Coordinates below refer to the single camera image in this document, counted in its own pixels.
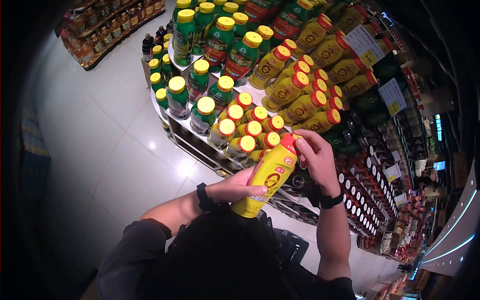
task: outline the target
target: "black shirt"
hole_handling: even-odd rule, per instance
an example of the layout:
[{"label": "black shirt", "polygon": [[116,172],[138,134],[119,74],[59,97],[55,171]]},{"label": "black shirt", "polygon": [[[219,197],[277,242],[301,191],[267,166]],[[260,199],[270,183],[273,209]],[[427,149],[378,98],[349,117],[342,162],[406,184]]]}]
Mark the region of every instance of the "black shirt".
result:
[{"label": "black shirt", "polygon": [[128,225],[98,271],[101,297],[355,299],[351,279],[326,281],[299,263],[279,263],[234,218],[208,213],[183,229],[165,253],[168,231],[161,223]]}]

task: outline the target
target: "shelf of jars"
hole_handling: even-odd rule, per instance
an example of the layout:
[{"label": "shelf of jars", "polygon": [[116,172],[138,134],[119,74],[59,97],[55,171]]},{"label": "shelf of jars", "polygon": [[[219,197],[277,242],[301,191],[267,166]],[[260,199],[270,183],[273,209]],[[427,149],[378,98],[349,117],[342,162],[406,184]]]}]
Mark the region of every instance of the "shelf of jars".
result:
[{"label": "shelf of jars", "polygon": [[[75,18],[75,15],[67,13],[64,17],[64,26],[60,34],[65,48],[86,71],[93,69],[110,51],[113,50],[113,48],[134,33],[138,28],[165,13],[165,7],[163,7],[160,11],[154,11],[150,17],[146,17],[142,20],[142,15],[144,16],[144,11],[142,11],[143,1],[144,0],[129,1],[113,12],[106,13],[105,16],[102,17],[102,20],[96,22],[92,21],[91,23],[94,24],[91,27],[82,30],[81,33],[78,33],[78,24],[69,23],[69,20]],[[135,15],[132,16],[132,12],[135,12],[135,9],[138,9],[139,7],[141,9],[138,13],[135,13]],[[88,14],[89,16],[95,15],[97,18],[101,17],[100,12],[93,10],[91,7],[88,8],[84,14]],[[137,21],[135,25],[131,26],[132,17],[141,21]],[[120,24],[122,21],[125,21],[125,24],[128,23],[128,27],[125,30],[123,29],[124,26]],[[117,31],[120,31],[120,34],[114,37]]]}]

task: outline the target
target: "white tile floor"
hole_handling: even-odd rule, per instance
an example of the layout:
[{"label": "white tile floor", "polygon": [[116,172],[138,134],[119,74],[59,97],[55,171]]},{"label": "white tile floor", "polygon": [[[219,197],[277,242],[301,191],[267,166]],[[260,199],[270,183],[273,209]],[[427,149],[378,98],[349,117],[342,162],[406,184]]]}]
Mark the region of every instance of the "white tile floor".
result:
[{"label": "white tile floor", "polygon": [[[43,231],[57,263],[82,280],[147,209],[221,180],[167,139],[150,101],[140,64],[145,33],[155,34],[167,12],[140,28],[86,72],[52,33],[29,96],[36,101],[52,157]],[[315,227],[266,205],[274,225],[310,242],[302,264],[316,272]],[[355,290],[397,264],[359,250],[350,255]]]}]

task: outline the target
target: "price tag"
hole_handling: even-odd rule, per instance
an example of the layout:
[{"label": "price tag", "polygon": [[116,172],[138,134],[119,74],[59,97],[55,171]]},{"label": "price tag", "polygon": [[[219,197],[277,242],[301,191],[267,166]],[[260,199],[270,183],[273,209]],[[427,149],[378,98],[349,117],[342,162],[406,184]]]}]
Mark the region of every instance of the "price tag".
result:
[{"label": "price tag", "polygon": [[350,31],[345,36],[345,40],[367,68],[385,57],[380,45],[362,24]]},{"label": "price tag", "polygon": [[387,83],[379,87],[378,93],[387,105],[391,116],[396,115],[396,113],[407,107],[405,98],[395,78],[390,79]]},{"label": "price tag", "polygon": [[401,158],[400,158],[400,154],[398,154],[398,151],[392,151],[392,155],[393,155],[393,158],[395,161],[400,161]]},{"label": "price tag", "polygon": [[393,199],[394,199],[395,204],[396,204],[397,206],[400,206],[400,205],[402,205],[403,203],[407,203],[407,201],[408,201],[408,200],[407,200],[407,194],[405,194],[405,193],[403,193],[403,194],[401,194],[401,195],[398,195],[397,197],[394,197]]},{"label": "price tag", "polygon": [[393,166],[384,170],[384,175],[387,177],[388,182],[391,182],[397,178],[400,178],[402,173],[400,172],[400,167],[398,164],[394,164]]}]

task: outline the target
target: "green bottle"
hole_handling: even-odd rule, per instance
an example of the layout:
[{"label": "green bottle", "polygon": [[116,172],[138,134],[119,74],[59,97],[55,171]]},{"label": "green bottle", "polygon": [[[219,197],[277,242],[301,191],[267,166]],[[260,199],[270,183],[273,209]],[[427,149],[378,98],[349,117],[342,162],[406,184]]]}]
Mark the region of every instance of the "green bottle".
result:
[{"label": "green bottle", "polygon": [[172,30],[172,36],[175,36],[175,30],[177,26],[177,17],[178,13],[181,10],[189,9],[192,6],[192,0],[177,0],[175,9],[173,10],[173,30]]},{"label": "green bottle", "polygon": [[373,126],[378,126],[386,123],[390,120],[390,112],[386,105],[378,108],[377,110],[371,111],[366,117],[366,123]]},{"label": "green bottle", "polygon": [[163,58],[163,56],[164,56],[165,54],[168,54],[168,44],[169,44],[169,43],[170,43],[170,42],[168,42],[168,41],[165,42],[165,43],[163,43],[162,58]]},{"label": "green bottle", "polygon": [[194,11],[195,7],[197,7],[197,0],[192,0],[192,4],[190,6],[190,9]]},{"label": "green bottle", "polygon": [[353,98],[350,102],[350,107],[353,110],[366,113],[376,110],[382,105],[384,105],[384,102],[382,98],[380,98],[380,94],[378,94],[378,89],[376,87],[371,88],[363,95]]},{"label": "green bottle", "polygon": [[168,109],[167,90],[164,88],[158,89],[155,93],[156,103],[160,108],[160,114],[162,117],[168,120],[168,116],[165,111]]},{"label": "green bottle", "polygon": [[192,63],[193,33],[195,32],[195,12],[181,10],[177,17],[177,27],[173,40],[173,61],[182,67]]},{"label": "green bottle", "polygon": [[225,3],[225,5],[223,5],[223,10],[218,13],[218,16],[216,19],[218,20],[218,18],[220,17],[232,18],[233,14],[236,13],[238,9],[239,9],[238,4],[227,2]]},{"label": "green bottle", "polygon": [[168,107],[170,114],[179,120],[185,120],[189,117],[188,110],[188,91],[185,88],[185,79],[175,76],[168,82],[167,89]]},{"label": "green bottle", "polygon": [[[268,50],[270,49],[270,38],[273,35],[273,30],[268,26],[260,25],[260,26],[258,26],[256,33],[258,33],[262,37],[262,43],[258,47],[259,55],[258,55],[258,59],[255,62],[254,66],[258,65],[260,60],[262,58],[264,58],[265,55],[267,55]],[[250,70],[247,73],[246,77],[249,77],[252,74],[252,70]]]},{"label": "green bottle", "polygon": [[160,73],[160,61],[158,59],[149,61],[148,66],[150,66],[150,74]]},{"label": "green bottle", "polygon": [[239,6],[239,9],[237,10],[238,12],[244,12],[245,11],[245,3],[247,0],[228,0],[229,2],[233,2]]},{"label": "green bottle", "polygon": [[220,17],[215,27],[208,32],[204,60],[210,64],[210,72],[217,73],[222,70],[222,62],[228,54],[233,40],[233,25],[235,21],[232,18]]},{"label": "green bottle", "polygon": [[395,77],[398,73],[401,73],[400,64],[396,60],[393,52],[387,53],[384,58],[378,61],[378,63],[372,66],[373,74],[377,77],[378,81],[382,84],[387,83],[392,77]]},{"label": "green bottle", "polygon": [[225,69],[222,76],[230,76],[234,80],[234,86],[240,86],[243,77],[253,69],[257,62],[262,37],[253,31],[245,34],[241,41],[233,45],[232,50],[225,59]]},{"label": "green bottle", "polygon": [[201,97],[192,106],[190,113],[190,127],[200,135],[208,135],[215,123],[215,101],[210,97]]},{"label": "green bottle", "polygon": [[213,3],[200,3],[198,12],[195,14],[195,35],[193,36],[193,54],[202,55],[204,53],[205,39],[213,22]]},{"label": "green bottle", "polygon": [[156,45],[155,47],[153,47],[152,49],[152,53],[153,53],[153,58],[154,59],[158,59],[160,62],[162,61],[162,53],[163,53],[163,48],[162,46],[160,45]]},{"label": "green bottle", "polygon": [[187,79],[188,100],[195,104],[208,87],[208,67],[206,60],[197,60]]},{"label": "green bottle", "polygon": [[163,74],[163,85],[162,87],[166,87],[167,84],[170,82],[172,78],[172,67],[170,65],[170,57],[168,54],[165,54],[162,57],[162,74]]},{"label": "green bottle", "polygon": [[286,5],[272,24],[273,37],[270,41],[273,47],[294,35],[310,17],[313,5],[308,0],[297,0]]},{"label": "green bottle", "polygon": [[330,132],[323,134],[322,137],[326,140],[334,150],[345,147],[348,144],[346,137],[342,132]]},{"label": "green bottle", "polygon": [[209,89],[207,96],[215,101],[215,115],[218,116],[220,112],[227,108],[233,97],[233,79],[228,76],[222,76],[218,79],[216,84],[213,84]]},{"label": "green bottle", "polygon": [[213,21],[210,27],[213,28],[213,26],[216,24],[216,21],[218,20],[218,14],[223,12],[223,6],[227,2],[227,0],[213,0],[212,2],[213,4],[215,4],[215,9],[213,10]]},{"label": "green bottle", "polygon": [[255,31],[276,0],[247,0],[243,13],[248,16],[247,31]]},{"label": "green bottle", "polygon": [[235,45],[236,42],[243,39],[245,33],[247,33],[247,22],[248,16],[241,12],[234,12],[232,19],[235,21],[235,25],[233,25],[233,40],[232,45]]},{"label": "green bottle", "polygon": [[160,73],[153,73],[150,75],[150,86],[153,91],[156,93],[159,89],[162,88],[162,76]]}]

